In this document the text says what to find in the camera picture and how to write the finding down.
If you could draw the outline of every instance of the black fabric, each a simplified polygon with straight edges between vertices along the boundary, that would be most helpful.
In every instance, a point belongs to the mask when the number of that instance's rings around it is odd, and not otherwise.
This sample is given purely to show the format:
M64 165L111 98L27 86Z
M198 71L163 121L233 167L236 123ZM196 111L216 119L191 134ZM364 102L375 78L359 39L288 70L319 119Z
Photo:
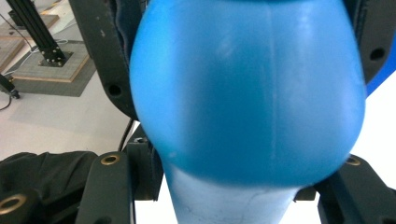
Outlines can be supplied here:
M95 153L87 151L13 155L0 161L0 195L35 189L43 200L57 196L85 183L96 157Z

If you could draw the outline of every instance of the blue rounded shape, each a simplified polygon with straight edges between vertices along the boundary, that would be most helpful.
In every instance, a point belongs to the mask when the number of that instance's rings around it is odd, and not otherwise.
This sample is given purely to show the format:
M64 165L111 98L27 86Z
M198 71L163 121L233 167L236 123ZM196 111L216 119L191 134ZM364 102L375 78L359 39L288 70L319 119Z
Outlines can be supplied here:
M364 115L339 0L152 0L131 86L163 162L228 186L318 182L345 161Z

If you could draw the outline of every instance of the blue plastic bottle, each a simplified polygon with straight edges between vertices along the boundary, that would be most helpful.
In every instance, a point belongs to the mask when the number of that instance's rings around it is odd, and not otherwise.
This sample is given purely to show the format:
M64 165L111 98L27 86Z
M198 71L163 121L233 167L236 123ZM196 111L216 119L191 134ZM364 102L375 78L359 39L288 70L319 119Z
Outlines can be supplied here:
M131 86L179 223L277 223L364 115L341 0L151 0Z

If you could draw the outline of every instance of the blue object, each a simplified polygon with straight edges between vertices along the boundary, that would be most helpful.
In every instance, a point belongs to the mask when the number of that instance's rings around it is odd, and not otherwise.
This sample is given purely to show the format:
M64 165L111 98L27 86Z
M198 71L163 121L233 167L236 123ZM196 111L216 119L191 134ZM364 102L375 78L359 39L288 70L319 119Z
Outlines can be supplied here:
M396 71L396 33L393 37L390 54L384 66L378 71L376 76L367 84L367 96L370 96L392 73Z
M276 223L361 130L360 56L340 0L152 0L134 105L179 223Z

